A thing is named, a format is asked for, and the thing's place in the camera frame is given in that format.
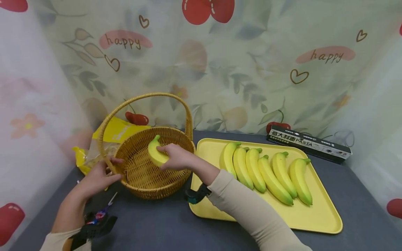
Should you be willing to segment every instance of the hand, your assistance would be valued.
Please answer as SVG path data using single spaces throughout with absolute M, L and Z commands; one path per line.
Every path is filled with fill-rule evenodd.
M 123 163 L 124 160 L 111 158 L 110 161 L 113 164 Z M 106 174 L 107 165 L 105 161 L 98 162 L 91 171 L 81 180 L 81 182 L 75 186 L 74 190 L 83 196 L 84 199 L 88 199 L 100 191 L 105 190 L 108 186 L 122 179 L 121 174 L 112 173 Z
M 160 152 L 166 152 L 169 155 L 169 160 L 160 166 L 160 170 L 167 169 L 183 170 L 192 166 L 193 160 L 197 158 L 193 153 L 181 148 L 176 144 L 169 144 L 163 147 L 156 148 Z

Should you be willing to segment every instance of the basket handle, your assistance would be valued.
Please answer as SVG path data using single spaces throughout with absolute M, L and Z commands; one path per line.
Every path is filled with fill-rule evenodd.
M 103 159 L 105 160 L 106 164 L 109 167 L 112 167 L 113 164 L 110 162 L 109 158 L 107 157 L 105 148 L 103 146 L 103 134 L 105 133 L 107 124 L 110 122 L 110 120 L 113 118 L 113 116 L 116 115 L 116 113 L 118 113 L 121 109 L 126 107 L 128 104 L 130 104 L 130 103 L 132 103 L 134 101 L 143 99 L 143 98 L 154 97 L 154 96 L 165 96 L 165 97 L 175 98 L 180 103 L 182 103 L 182 105 L 186 109 L 186 125 L 185 125 L 184 133 L 191 141 L 193 141 L 193 118 L 191 117 L 190 108 L 187 106 L 187 104 L 180 97 L 178 97 L 176 95 L 173 95 L 171 93 L 166 93 L 166 92 L 153 92 L 153 93 L 140 95 L 140 96 L 137 96 L 137 97 L 134 97 L 134 98 L 130 98 L 129 100 L 127 100 L 124 103 L 122 103 L 121 105 L 119 105 L 116 109 L 114 109 L 104 119 L 104 121 L 100 125 L 100 131 L 99 131 L 99 135 L 98 135 L 98 150 L 99 150 L 100 154 L 102 155 Z

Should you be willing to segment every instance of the beige sleeve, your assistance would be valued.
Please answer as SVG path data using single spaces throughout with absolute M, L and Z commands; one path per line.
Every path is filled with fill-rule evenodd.
M 81 228 L 69 232 L 57 234 L 50 233 L 46 235 L 45 242 L 40 251 L 70 251 L 71 241 L 68 241 L 67 239 L 78 233 L 80 230 Z M 75 251 L 91 251 L 91 242 L 88 241 L 81 247 L 75 249 Z
M 208 188 L 212 204 L 235 218 L 261 251 L 311 251 L 266 201 L 230 173 L 221 170 Z

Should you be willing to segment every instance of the black box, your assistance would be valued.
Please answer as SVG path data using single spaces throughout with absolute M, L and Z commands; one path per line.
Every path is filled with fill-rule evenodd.
M 280 145 L 299 148 L 305 153 L 337 164 L 341 164 L 352 155 L 352 150 L 349 147 L 276 125 L 271 127 L 267 140 Z

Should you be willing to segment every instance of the flower print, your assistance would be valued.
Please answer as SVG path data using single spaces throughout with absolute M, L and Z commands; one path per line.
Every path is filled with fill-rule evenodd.
M 19 139 L 25 134 L 29 135 L 31 138 L 36 138 L 38 134 L 36 129 L 45 125 L 43 120 L 39 120 L 35 114 L 28 113 L 25 115 L 24 119 L 15 118 L 11 120 L 10 124 L 16 129 L 11 134 L 12 139 Z
M 178 87 L 177 85 L 172 86 L 171 94 L 179 96 L 180 98 L 188 98 L 187 88 L 185 87 Z

